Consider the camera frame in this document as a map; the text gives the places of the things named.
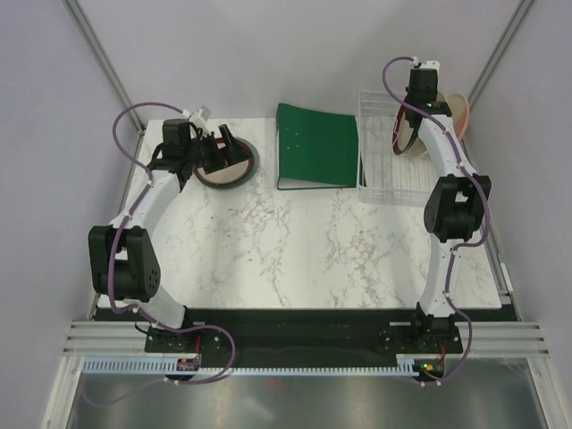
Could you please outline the dark rimmed beige plate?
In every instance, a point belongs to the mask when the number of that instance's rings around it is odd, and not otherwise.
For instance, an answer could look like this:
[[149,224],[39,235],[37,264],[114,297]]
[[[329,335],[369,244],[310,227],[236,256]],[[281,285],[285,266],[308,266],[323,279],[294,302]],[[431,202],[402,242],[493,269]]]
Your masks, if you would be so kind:
[[409,156],[408,150],[413,145],[416,137],[418,137],[417,133],[406,120],[406,109],[403,105],[400,105],[392,130],[391,147],[393,154],[396,156]]

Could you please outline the red rimmed cream plate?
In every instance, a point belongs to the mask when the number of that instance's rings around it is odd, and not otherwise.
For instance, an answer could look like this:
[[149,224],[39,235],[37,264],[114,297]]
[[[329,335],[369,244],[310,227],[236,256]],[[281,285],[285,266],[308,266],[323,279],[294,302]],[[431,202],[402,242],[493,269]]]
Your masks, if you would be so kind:
[[221,171],[202,175],[202,171],[195,177],[205,186],[212,189],[233,189],[243,185],[242,178],[245,176],[251,162],[243,162],[228,166]]

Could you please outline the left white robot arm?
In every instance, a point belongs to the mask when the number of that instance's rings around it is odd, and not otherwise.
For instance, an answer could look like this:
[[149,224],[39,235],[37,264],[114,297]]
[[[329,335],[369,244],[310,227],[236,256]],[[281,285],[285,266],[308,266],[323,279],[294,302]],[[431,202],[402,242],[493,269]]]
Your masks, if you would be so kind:
[[215,189],[231,189],[250,180],[259,154],[227,125],[208,132],[196,120],[169,119],[162,140],[144,166],[145,181],[124,211],[88,233],[93,288],[108,298],[116,314],[134,311],[166,329],[165,341],[186,351],[196,341],[184,322],[187,309],[162,284],[152,235],[169,205],[191,178]]

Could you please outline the grey-blue plate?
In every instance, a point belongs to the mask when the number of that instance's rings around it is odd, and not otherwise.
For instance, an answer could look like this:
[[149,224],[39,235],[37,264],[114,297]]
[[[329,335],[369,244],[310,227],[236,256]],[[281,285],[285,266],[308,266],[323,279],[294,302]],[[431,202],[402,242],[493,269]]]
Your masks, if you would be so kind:
[[250,163],[250,167],[248,168],[245,176],[242,178],[242,184],[248,182],[249,180],[251,180],[257,173],[259,165],[260,165],[260,156],[259,153],[256,149],[256,147],[250,143],[249,141],[242,139],[241,140],[242,143],[244,143],[246,145],[246,148],[249,150],[249,152],[251,153],[252,157],[251,157],[251,163]]

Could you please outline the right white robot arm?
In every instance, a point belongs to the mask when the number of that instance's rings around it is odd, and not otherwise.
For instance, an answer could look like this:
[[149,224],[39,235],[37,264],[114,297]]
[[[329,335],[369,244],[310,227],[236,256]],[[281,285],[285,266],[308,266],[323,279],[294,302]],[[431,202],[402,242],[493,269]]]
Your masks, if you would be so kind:
[[473,236],[489,222],[486,201],[492,184],[462,152],[449,105],[437,99],[438,77],[438,63],[414,64],[404,107],[406,120],[425,145],[437,175],[424,210],[431,253],[419,307],[427,317],[444,319],[456,313],[452,295],[463,251],[482,243],[474,242]]

